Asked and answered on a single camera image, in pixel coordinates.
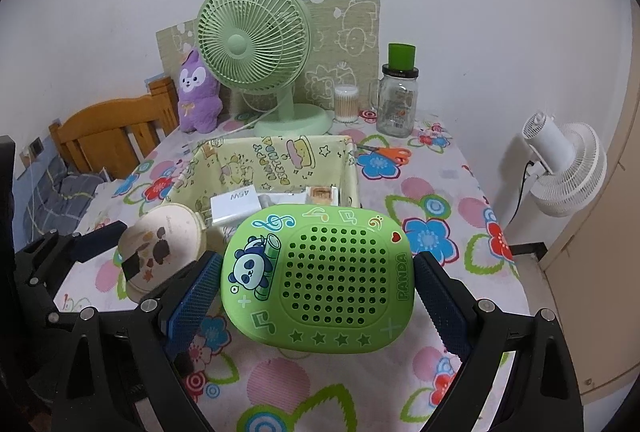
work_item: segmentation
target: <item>table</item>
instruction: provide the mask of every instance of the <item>table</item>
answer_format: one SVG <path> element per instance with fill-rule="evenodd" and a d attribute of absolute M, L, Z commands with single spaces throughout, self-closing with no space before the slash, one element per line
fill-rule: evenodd
<path fill-rule="evenodd" d="M 164 199 L 187 167 L 197 141 L 250 120 L 249 114 L 228 118 L 206 136 L 172 133 L 129 178 L 107 187 L 108 201 L 92 204 L 78 231 L 118 219 L 133 224 Z M 388 138 L 376 133 L 375 114 L 365 111 L 355 123 L 334 123 L 331 133 L 372 147 L 411 151 L 405 165 L 369 151 L 357 156 L 364 208 L 395 219 L 412 252 L 429 250 L 476 298 L 490 298 L 504 311 L 529 314 L 502 230 L 444 122 L 418 113 L 409 138 Z M 251 130 L 242 130 L 233 137 L 251 135 Z M 59 309 L 132 309 L 121 261 L 114 249 L 75 265 L 56 295 Z M 459 359 L 445 350 L 418 297 L 412 319 L 397 340 L 378 351 L 353 355 L 310 354 L 253 342 L 233 327 L 216 299 L 189 353 L 194 373 L 184 380 L 186 389 L 217 432 L 418 431 L 460 367 Z M 503 356 L 474 430 L 487 430 L 493 419 L 513 361 L 510 356 Z"/>

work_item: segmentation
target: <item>wooden chair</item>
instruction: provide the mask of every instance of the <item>wooden chair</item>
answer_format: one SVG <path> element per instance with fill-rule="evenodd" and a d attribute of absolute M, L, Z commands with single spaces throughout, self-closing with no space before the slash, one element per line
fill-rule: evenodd
<path fill-rule="evenodd" d="M 60 156 L 80 172 L 100 172 L 126 178 L 140 163 L 127 136 L 130 127 L 140 151 L 147 156 L 159 143 L 153 122 L 165 136 L 178 125 L 174 82 L 162 78 L 149 84 L 148 95 L 101 102 L 78 111 L 65 123 L 49 126 Z"/>

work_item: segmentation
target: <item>black jar lid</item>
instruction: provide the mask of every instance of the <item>black jar lid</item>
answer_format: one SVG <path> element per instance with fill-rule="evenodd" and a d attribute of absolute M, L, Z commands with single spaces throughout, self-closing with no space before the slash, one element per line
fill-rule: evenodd
<path fill-rule="evenodd" d="M 418 78 L 418 69 L 417 67 L 413 69 L 401 70 L 401 69 L 391 69 L 389 64 L 382 65 L 382 72 L 385 75 L 395 78 L 409 78 L 414 79 Z"/>

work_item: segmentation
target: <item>green speaker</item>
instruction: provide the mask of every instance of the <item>green speaker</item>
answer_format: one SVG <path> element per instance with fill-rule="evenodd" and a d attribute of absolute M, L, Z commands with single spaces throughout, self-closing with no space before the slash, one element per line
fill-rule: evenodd
<path fill-rule="evenodd" d="M 414 307 L 409 242 L 365 209 L 276 205 L 240 225 L 222 266 L 231 322 L 264 344 L 369 352 L 393 342 Z"/>

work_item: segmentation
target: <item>scissors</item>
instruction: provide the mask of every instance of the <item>scissors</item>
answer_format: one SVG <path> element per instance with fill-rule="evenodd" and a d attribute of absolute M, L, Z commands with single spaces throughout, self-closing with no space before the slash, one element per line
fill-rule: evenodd
<path fill-rule="evenodd" d="M 368 145 L 358 145 L 358 149 L 377 152 L 384 157 L 388 157 L 396 165 L 408 164 L 409 158 L 411 157 L 411 151 L 399 147 L 369 147 Z"/>

